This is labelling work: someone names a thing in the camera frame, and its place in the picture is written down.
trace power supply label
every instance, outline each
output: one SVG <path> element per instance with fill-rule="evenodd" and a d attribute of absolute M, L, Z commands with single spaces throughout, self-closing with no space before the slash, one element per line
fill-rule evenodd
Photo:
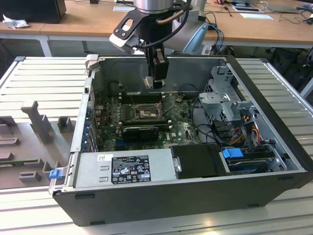
<path fill-rule="evenodd" d="M 112 158 L 112 184 L 151 181 L 148 155 Z"/>

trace black cable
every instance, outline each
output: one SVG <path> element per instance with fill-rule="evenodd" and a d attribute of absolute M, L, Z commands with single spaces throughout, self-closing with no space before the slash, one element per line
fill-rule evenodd
<path fill-rule="evenodd" d="M 211 11 L 211 10 L 207 10 L 207 12 L 214 12 L 214 13 L 225 13 L 225 14 L 229 14 L 229 13 L 243 13 L 242 11 Z M 258 14 L 281 14 L 281 12 L 252 12 L 252 13 L 258 13 Z"/>
<path fill-rule="evenodd" d="M 219 31 L 221 32 L 221 34 L 222 34 L 222 42 L 221 42 L 221 46 L 220 46 L 220 48 L 217 50 L 217 52 L 216 53 L 219 53 L 219 51 L 220 51 L 220 49 L 222 48 L 222 46 L 223 46 L 223 43 L 224 43 L 224 39 L 225 39 L 225 36 L 224 36 L 224 33 L 219 29 Z"/>
<path fill-rule="evenodd" d="M 303 15 L 303 12 L 308 11 L 308 12 L 312 13 L 312 11 L 310 11 L 312 8 L 313 8 L 313 6 L 307 8 L 307 9 L 304 9 L 303 11 L 300 12 L 300 14 L 301 14 L 306 20 L 308 20 L 309 18 L 307 18 L 305 15 Z"/>
<path fill-rule="evenodd" d="M 217 48 L 216 45 L 217 45 L 217 43 L 218 43 L 218 41 L 219 41 L 219 39 L 220 39 L 220 34 L 219 34 L 219 32 L 222 34 L 222 42 L 221 42 L 221 44 L 220 44 L 220 46 L 219 46 L 219 49 L 216 51 L 216 54 L 218 54 L 219 51 L 220 51 L 220 49 L 221 49 L 222 46 L 223 46 L 223 43 L 224 43 L 224 33 L 219 29 L 219 26 L 217 25 L 217 21 L 216 21 L 216 16 L 215 16 L 215 14 L 212 13 L 212 12 L 208 12 L 208 13 L 205 14 L 206 19 L 208 20 L 209 23 L 211 23 L 211 22 L 210 22 L 210 20 L 209 20 L 208 17 L 207 17 L 208 14 L 212 14 L 212 15 L 213 15 L 214 21 L 215 21 L 215 26 L 216 26 L 216 28 L 217 28 L 217 30 L 218 30 L 218 31 L 216 31 L 216 33 L 217 33 L 217 39 L 216 39 L 215 44 L 213 45 L 215 48 Z"/>
<path fill-rule="evenodd" d="M 279 17 L 279 22 L 281 21 L 289 21 L 290 23 L 293 23 L 293 24 L 301 24 L 301 22 L 303 21 L 302 18 L 300 17 L 294 17 L 294 19 L 297 21 L 297 22 L 293 22 L 292 20 L 289 20 L 285 17 L 283 17 L 283 13 L 280 14 L 280 17 Z"/>
<path fill-rule="evenodd" d="M 4 43 L 0 40 L 0 44 L 4 47 L 4 49 L 15 59 L 15 56 L 8 50 L 8 48 L 4 45 Z"/>
<path fill-rule="evenodd" d="M 178 93 L 181 93 L 181 89 L 185 86 L 191 86 L 193 87 L 197 92 L 201 93 L 201 91 L 198 90 L 198 88 L 195 87 L 195 85 L 191 84 L 191 83 L 185 83 L 185 84 L 182 84 L 178 89 L 177 89 L 177 92 Z"/>
<path fill-rule="evenodd" d="M 145 44 L 145 45 L 139 43 L 139 44 L 137 45 L 137 47 L 138 47 L 138 48 L 154 47 L 154 46 L 157 46 L 157 45 L 159 45 L 159 44 L 164 43 L 165 41 L 167 41 L 167 40 L 169 40 L 170 38 L 172 38 L 173 36 L 175 36 L 175 35 L 181 30 L 181 28 L 184 27 L 184 25 L 185 25 L 186 22 L 187 22 L 187 18 L 188 18 L 188 16 L 189 16 L 189 7 L 190 7 L 190 4 L 191 4 L 191 0 L 187 0 L 187 5 L 186 5 L 186 7 L 185 7 L 185 9 L 184 9 L 184 10 L 185 10 L 185 17 L 184 17 L 184 19 L 182 20 L 180 26 L 178 26 L 178 28 L 175 29 L 171 34 L 167 35 L 167 36 L 164 37 L 163 39 L 160 39 L 160 40 L 158 40 L 158 41 L 156 41 L 156 42 L 154 42 L 154 43 L 149 43 L 149 44 Z"/>
<path fill-rule="evenodd" d="M 194 115 L 193 115 L 193 114 L 194 114 L 194 110 L 195 110 L 196 103 L 197 103 L 198 101 L 200 101 L 199 98 L 196 99 L 194 105 L 192 106 L 191 118 L 190 118 L 190 119 L 191 119 L 191 123 L 192 123 L 193 126 L 195 126 L 196 128 L 203 125 L 203 124 L 200 124 L 200 125 L 196 126 L 195 123 L 194 123 L 194 117 L 193 117 Z M 200 105 L 201 105 L 202 109 L 204 110 L 204 112 L 206 113 L 206 116 L 207 116 L 207 112 L 206 112 L 205 109 L 203 108 L 201 102 L 200 102 Z M 198 131 L 199 131 L 201 134 L 205 135 L 206 137 L 209 137 L 209 138 L 213 139 L 214 141 L 216 141 L 216 139 L 215 139 L 213 136 L 211 136 L 211 135 L 209 135 L 209 134 L 203 132 L 202 130 L 199 130 L 199 129 L 198 129 Z"/>

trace gray plastic part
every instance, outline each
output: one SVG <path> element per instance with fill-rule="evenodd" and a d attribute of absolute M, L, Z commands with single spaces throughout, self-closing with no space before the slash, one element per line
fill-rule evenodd
<path fill-rule="evenodd" d="M 42 159 L 38 159 L 36 162 L 24 163 L 24 166 L 27 168 L 44 167 L 44 162 Z"/>
<path fill-rule="evenodd" d="M 44 167 L 43 167 L 43 174 L 46 177 L 49 177 L 51 170 L 52 170 L 52 168 L 51 168 L 50 164 L 48 162 L 45 162 Z"/>
<path fill-rule="evenodd" d="M 7 124 L 8 126 L 17 126 L 16 122 L 11 116 L 0 117 L 0 124 Z"/>
<path fill-rule="evenodd" d="M 55 163 L 54 169 L 60 168 L 60 167 L 62 167 L 62 166 L 61 166 L 61 164 L 59 163 L 59 161 L 57 161 L 57 162 Z"/>
<path fill-rule="evenodd" d="M 19 143 L 18 138 L 0 138 L 0 146 L 18 145 Z"/>
<path fill-rule="evenodd" d="M 73 131 L 72 121 L 69 117 L 59 117 L 58 127 L 61 133 Z"/>
<path fill-rule="evenodd" d="M 26 58 L 25 56 L 17 56 L 15 57 L 14 61 L 18 61 L 18 62 L 24 61 L 25 58 Z"/>
<path fill-rule="evenodd" d="M 38 113 L 38 102 L 37 101 L 26 101 L 21 107 L 21 111 L 26 113 L 29 119 L 32 122 L 32 128 L 35 130 L 35 133 L 38 133 L 41 141 L 44 144 L 48 144 L 52 141 L 52 137 L 49 134 L 51 129 L 50 123 L 48 124 L 45 121 L 46 116 L 41 116 Z"/>
<path fill-rule="evenodd" d="M 52 127 L 51 127 L 51 123 L 48 120 L 48 117 L 46 115 L 40 115 L 40 118 L 43 121 L 44 126 L 46 127 L 47 131 L 49 132 L 52 129 Z M 37 133 L 37 130 L 33 127 L 32 123 L 30 123 L 30 126 L 33 129 L 33 131 Z"/>
<path fill-rule="evenodd" d="M 19 180 L 23 183 L 39 182 L 41 176 L 36 171 L 24 171 L 20 173 Z"/>
<path fill-rule="evenodd" d="M 13 157 L 13 153 L 0 153 L 0 162 L 10 161 Z"/>
<path fill-rule="evenodd" d="M 0 124 L 0 135 L 11 134 L 10 128 L 7 124 Z"/>

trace desk leg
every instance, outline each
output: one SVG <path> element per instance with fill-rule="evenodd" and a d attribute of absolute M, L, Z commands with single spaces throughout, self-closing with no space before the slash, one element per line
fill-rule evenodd
<path fill-rule="evenodd" d="M 43 49 L 45 57 L 51 57 L 52 54 L 51 54 L 50 47 L 49 47 L 48 37 L 45 35 L 42 35 L 42 37 L 40 37 L 39 42 L 40 42 L 41 48 Z"/>
<path fill-rule="evenodd" d="M 306 98 L 311 91 L 313 90 L 313 78 L 311 78 L 311 80 L 309 81 L 309 83 L 305 86 L 305 88 L 303 88 L 302 92 L 300 93 L 300 95 L 303 98 Z"/>
<path fill-rule="evenodd" d="M 256 53 L 258 53 L 259 47 L 254 47 L 250 53 L 251 57 L 255 57 Z"/>
<path fill-rule="evenodd" d="M 88 50 L 88 46 L 87 46 L 87 42 L 86 42 L 86 41 L 83 41 L 83 48 L 84 48 L 84 53 L 89 53 L 89 50 Z"/>

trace blue latch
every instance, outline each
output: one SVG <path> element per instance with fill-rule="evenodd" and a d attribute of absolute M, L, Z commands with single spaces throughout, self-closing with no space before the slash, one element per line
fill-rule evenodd
<path fill-rule="evenodd" d="M 62 169 L 51 170 L 49 174 L 50 179 L 62 179 Z"/>
<path fill-rule="evenodd" d="M 227 148 L 222 151 L 224 158 L 243 158 L 243 153 L 239 148 Z"/>

